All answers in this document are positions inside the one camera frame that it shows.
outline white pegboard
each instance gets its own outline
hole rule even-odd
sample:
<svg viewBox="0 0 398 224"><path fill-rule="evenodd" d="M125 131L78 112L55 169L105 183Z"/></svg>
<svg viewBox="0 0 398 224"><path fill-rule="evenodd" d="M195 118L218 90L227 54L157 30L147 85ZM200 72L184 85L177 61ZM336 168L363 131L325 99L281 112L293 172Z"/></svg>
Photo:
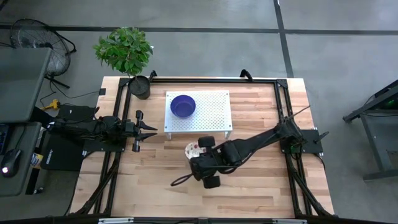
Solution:
<svg viewBox="0 0 398 224"><path fill-rule="evenodd" d="M170 109L172 100L179 95L195 100L196 109L188 118L178 118ZM167 91L164 123L165 133L232 131L229 91Z"/></svg>

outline wooden tabletop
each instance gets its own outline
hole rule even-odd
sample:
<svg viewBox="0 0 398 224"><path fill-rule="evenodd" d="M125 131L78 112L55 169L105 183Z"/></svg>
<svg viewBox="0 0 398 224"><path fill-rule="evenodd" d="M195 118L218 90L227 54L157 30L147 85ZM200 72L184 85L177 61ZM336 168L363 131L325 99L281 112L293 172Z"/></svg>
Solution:
<svg viewBox="0 0 398 224"><path fill-rule="evenodd" d="M98 116L113 113L120 77L104 77L106 94L98 99ZM308 106L304 81L287 79L293 112ZM287 168L279 143L255 153L242 167L229 175L220 175L221 187L204 189L194 178L176 187L170 183L190 174L185 146L206 134L173 134L168 141L164 133L165 92L185 90L229 90L233 132L230 139L245 139L273 128L278 122L274 87L270 84L198 84L158 83L151 85L147 100L131 97L128 118L135 121L135 111L144 112L144 122L158 129L158 135L141 143L141 152L132 152L132 139L122 154L112 216L129 217L231 217L290 218L294 216ZM123 111L123 92L119 117ZM302 129L313 128L310 109L295 117ZM216 143L224 142L223 133L212 133ZM81 167L71 212L77 211L98 186L103 152L92 153ZM314 196L333 213L325 172L319 158L304 154L307 184ZM107 196L105 190L103 205ZM303 198L298 190L300 208Z"/></svg>

